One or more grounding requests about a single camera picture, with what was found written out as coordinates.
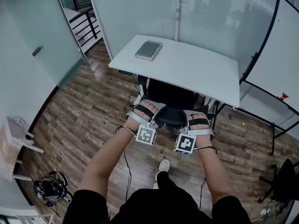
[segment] forearm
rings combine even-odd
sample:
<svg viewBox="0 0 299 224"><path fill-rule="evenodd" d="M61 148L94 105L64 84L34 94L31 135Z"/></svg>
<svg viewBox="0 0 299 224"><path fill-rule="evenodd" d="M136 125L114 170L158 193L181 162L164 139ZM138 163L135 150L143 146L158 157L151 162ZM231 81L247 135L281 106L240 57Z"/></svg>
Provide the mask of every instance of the forearm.
<svg viewBox="0 0 299 224"><path fill-rule="evenodd" d="M106 198L109 177L132 137L130 131L120 128L93 157L78 190L94 191Z"/></svg>
<svg viewBox="0 0 299 224"><path fill-rule="evenodd" d="M122 152L132 138L133 135L130 131L120 128L117 134L96 153L88 165L86 173L109 178Z"/></svg>
<svg viewBox="0 0 299 224"><path fill-rule="evenodd" d="M201 146L211 146L208 141ZM225 196L234 196L234 188L229 176L212 148L199 150L200 158L203 162L206 182L212 195L213 205Z"/></svg>

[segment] notebook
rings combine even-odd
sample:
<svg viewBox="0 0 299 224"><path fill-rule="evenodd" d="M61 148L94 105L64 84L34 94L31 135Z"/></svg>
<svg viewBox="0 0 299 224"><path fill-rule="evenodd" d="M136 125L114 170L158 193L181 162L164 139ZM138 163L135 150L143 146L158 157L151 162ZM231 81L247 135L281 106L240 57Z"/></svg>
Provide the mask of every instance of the notebook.
<svg viewBox="0 0 299 224"><path fill-rule="evenodd" d="M158 54L161 47L162 43L160 42L147 41L139 48L139 50L135 53L135 56L137 58L152 61Z"/></svg>

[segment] shoe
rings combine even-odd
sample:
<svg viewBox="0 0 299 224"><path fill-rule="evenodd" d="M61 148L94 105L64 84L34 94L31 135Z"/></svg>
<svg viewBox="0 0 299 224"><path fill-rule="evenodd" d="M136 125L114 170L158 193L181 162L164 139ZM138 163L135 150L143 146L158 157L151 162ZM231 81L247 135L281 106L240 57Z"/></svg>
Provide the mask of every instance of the shoe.
<svg viewBox="0 0 299 224"><path fill-rule="evenodd" d="M158 176L159 173L161 173L163 171L168 172L169 168L170 168L170 161L168 159L163 159L160 162L159 171L155 175L155 180L157 181L157 176Z"/></svg>
<svg viewBox="0 0 299 224"><path fill-rule="evenodd" d="M157 182L154 184L153 189L159 189Z"/></svg>

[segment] black office chair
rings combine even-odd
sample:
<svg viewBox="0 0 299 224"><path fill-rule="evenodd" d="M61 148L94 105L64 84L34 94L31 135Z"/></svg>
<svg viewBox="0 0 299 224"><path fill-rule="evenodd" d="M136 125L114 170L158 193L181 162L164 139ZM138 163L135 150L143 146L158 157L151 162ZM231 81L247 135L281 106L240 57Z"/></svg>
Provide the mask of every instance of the black office chair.
<svg viewBox="0 0 299 224"><path fill-rule="evenodd" d="M291 200L298 199L299 175L295 174L294 166L295 165L287 159L283 163L278 174L276 164L271 166L271 168L274 169L273 181L269 181L262 176L259 177L259 180L271 185L266 195L262 199L260 198L258 200L259 203L262 203L271 192L273 192L271 200L275 200L277 202L289 203Z"/></svg>
<svg viewBox="0 0 299 224"><path fill-rule="evenodd" d="M194 109L198 94L194 95L193 91L154 79L149 80L149 86L146 88L147 79L147 77L138 76L138 84L142 86L144 93L142 99L166 104L166 107L157 117L157 121L160 124L167 124L174 127L186 126L186 117L183 110L203 112L208 119L215 117L214 114L208 114L208 105Z"/></svg>

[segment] wrist strap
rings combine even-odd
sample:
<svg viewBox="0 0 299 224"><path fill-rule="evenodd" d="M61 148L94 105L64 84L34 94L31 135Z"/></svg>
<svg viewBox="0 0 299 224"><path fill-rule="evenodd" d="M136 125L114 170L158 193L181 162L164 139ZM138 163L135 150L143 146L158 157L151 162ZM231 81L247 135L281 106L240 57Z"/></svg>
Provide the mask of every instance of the wrist strap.
<svg viewBox="0 0 299 224"><path fill-rule="evenodd" d="M214 148L213 146L203 146L203 147L197 147L197 148L194 148L194 150L200 150L200 149L204 149L204 148L212 148L213 150L215 150L215 153L217 154L217 149Z"/></svg>
<svg viewBox="0 0 299 224"><path fill-rule="evenodd" d="M123 126L123 125L118 126L118 127L116 128L116 130L115 130L115 133L116 133L117 131L119 131L120 128L125 128L125 129L129 130L129 131L136 137L136 134L135 134L135 132L134 132L133 130L131 130L130 128L128 128L128 127L126 127L126 126Z"/></svg>

